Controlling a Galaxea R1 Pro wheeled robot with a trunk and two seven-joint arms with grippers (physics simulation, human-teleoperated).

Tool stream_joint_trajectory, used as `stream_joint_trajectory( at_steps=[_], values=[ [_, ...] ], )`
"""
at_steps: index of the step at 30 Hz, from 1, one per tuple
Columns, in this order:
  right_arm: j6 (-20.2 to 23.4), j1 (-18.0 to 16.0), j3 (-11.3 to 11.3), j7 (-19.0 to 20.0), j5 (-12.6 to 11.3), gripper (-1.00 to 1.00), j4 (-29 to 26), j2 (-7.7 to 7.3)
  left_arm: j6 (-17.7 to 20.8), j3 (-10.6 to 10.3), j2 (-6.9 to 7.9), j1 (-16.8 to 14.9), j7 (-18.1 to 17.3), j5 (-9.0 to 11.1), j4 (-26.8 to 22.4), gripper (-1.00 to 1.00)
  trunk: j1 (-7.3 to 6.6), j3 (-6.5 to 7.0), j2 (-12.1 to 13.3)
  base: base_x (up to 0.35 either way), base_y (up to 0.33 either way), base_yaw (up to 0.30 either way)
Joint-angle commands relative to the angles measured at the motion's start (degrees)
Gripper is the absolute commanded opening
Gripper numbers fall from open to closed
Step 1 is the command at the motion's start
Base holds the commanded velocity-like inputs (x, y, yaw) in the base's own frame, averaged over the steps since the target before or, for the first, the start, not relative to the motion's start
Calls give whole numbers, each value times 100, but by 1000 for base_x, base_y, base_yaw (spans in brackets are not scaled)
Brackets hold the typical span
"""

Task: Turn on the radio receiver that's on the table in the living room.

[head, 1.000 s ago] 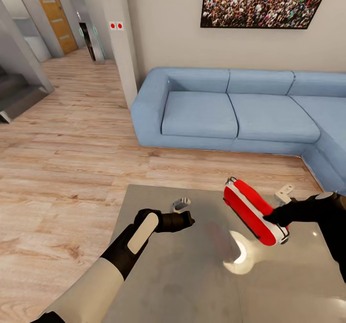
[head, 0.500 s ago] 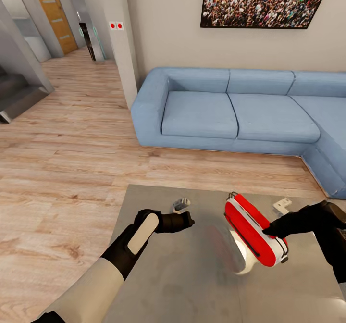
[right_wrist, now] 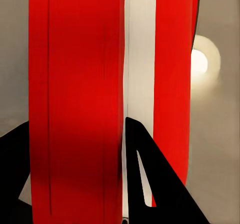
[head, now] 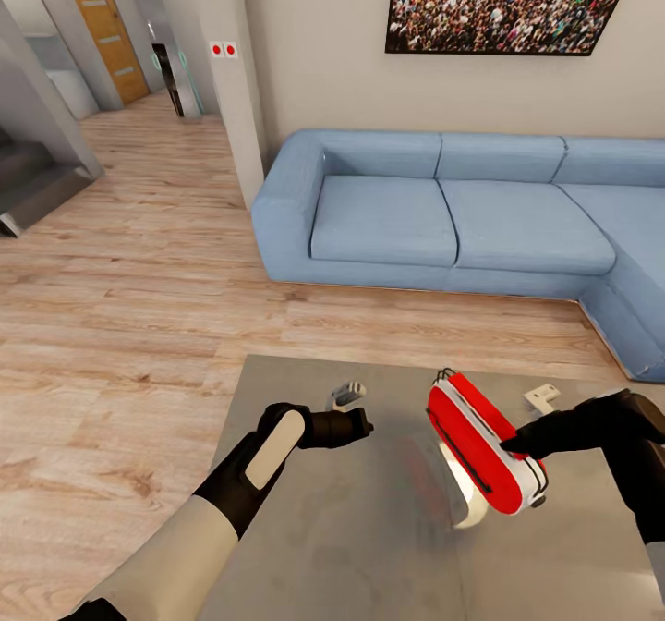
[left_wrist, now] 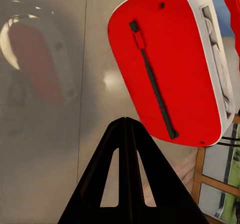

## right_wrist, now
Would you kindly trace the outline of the radio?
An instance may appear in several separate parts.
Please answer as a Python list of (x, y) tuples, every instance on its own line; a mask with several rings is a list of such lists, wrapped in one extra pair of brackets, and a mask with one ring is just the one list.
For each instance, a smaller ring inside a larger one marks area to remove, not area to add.
[[(33, 224), (129, 224), (126, 117), (183, 185), (200, 0), (29, 0)], [(145, 205), (157, 207), (137, 150)]]

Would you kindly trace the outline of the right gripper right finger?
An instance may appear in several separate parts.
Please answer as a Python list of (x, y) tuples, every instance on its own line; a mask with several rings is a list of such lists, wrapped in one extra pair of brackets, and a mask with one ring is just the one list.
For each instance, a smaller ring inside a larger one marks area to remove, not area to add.
[[(210, 224), (144, 125), (125, 122), (129, 224)], [(137, 151), (156, 207), (145, 204)]]

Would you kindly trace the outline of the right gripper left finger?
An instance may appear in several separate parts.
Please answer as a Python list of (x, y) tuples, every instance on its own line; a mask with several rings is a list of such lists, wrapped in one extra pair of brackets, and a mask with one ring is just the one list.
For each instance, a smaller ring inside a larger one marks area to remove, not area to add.
[(0, 137), (0, 224), (7, 224), (30, 172), (27, 121)]

